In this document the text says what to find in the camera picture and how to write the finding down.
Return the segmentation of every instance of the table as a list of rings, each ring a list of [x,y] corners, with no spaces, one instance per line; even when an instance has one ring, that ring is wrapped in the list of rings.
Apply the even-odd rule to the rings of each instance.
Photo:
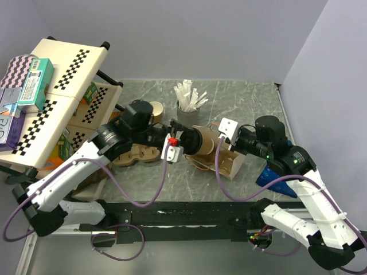
[[[0,161],[42,168],[69,124],[73,128],[69,138],[76,148],[93,130],[108,121],[122,91],[120,84],[97,84],[99,95],[96,100],[91,105],[81,106],[78,117],[72,117],[106,57],[108,48],[108,43],[94,47],[52,39],[41,40],[32,54],[49,58],[54,65],[44,109],[40,113],[26,114],[18,148],[0,152]]]
[[[119,99],[120,105],[127,105],[134,99],[159,101],[165,108],[162,122],[167,124],[170,118],[176,118],[176,95],[173,91],[177,81],[124,81],[124,94]],[[210,126],[227,117],[241,124],[254,125],[255,119],[263,115],[277,116],[285,125],[286,119],[273,83],[251,83],[242,81],[193,81],[193,88],[199,94],[208,92],[209,101],[200,110],[199,125]],[[290,137],[288,127],[286,134]],[[262,172],[265,161],[248,155],[239,173],[233,181],[222,177],[232,195],[246,197],[260,187],[255,180]],[[162,162],[136,163],[129,167],[114,167],[114,173],[120,185],[132,199],[149,201],[157,190],[161,180]],[[299,201],[273,191],[265,191],[250,201],[260,198],[273,201]],[[108,180],[101,192],[101,199],[107,202],[126,201],[115,185]],[[170,165],[167,169],[165,186],[157,201],[229,201],[221,192],[214,172],[200,171],[187,161]]]

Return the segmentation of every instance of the teal box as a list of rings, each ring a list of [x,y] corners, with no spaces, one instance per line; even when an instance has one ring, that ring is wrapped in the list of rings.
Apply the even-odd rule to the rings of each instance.
[[[18,106],[23,112],[36,113],[43,109],[53,71],[50,59],[33,59],[18,100]]]

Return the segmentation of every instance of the robotic arm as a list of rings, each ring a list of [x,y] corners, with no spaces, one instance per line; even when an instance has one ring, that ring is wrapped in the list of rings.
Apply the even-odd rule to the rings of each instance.
[[[203,136],[199,130],[185,127],[175,120],[171,120],[170,125],[149,124],[152,112],[149,103],[134,101],[120,117],[102,125],[70,159],[47,177],[28,188],[19,185],[13,190],[40,237],[62,225],[88,223],[103,229],[116,224],[114,214],[108,211],[104,201],[63,200],[88,175],[100,168],[95,162],[85,159],[105,166],[129,152],[133,143],[158,147],[161,151],[170,144],[166,156],[170,163],[178,162],[182,154],[200,154]],[[297,175],[296,178],[289,176],[287,184],[297,193],[314,220],[306,222],[293,216],[269,199],[262,199],[253,206],[257,218],[262,224],[276,227],[297,239],[321,267],[330,270],[346,265],[353,259],[354,251],[363,246],[346,223],[345,214],[332,200],[339,213],[335,211],[326,199],[325,195],[330,196],[330,193],[312,158],[302,147],[288,144],[284,124],[276,117],[258,118],[255,132],[247,126],[222,119],[220,138],[230,144],[231,151],[265,159],[270,168],[281,176]],[[302,176],[312,179],[315,185],[303,180]]]

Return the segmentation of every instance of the purple box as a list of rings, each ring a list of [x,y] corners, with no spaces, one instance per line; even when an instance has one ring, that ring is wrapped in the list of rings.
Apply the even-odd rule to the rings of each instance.
[[[24,120],[23,112],[19,117],[0,115],[0,151],[17,149]]]

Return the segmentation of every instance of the orange wire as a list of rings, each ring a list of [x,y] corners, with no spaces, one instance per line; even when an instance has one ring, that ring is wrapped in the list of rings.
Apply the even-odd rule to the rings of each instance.
[[[212,123],[210,126],[209,126],[209,129],[212,131],[212,126],[213,125],[216,125],[216,126],[218,126],[219,127],[219,124],[218,123]]]
[[[198,165],[196,165],[195,163],[192,162],[192,158],[189,158],[189,156],[185,155],[185,159],[194,167],[198,168],[201,171],[207,171],[209,170],[209,168],[205,167],[205,168],[201,168]]]

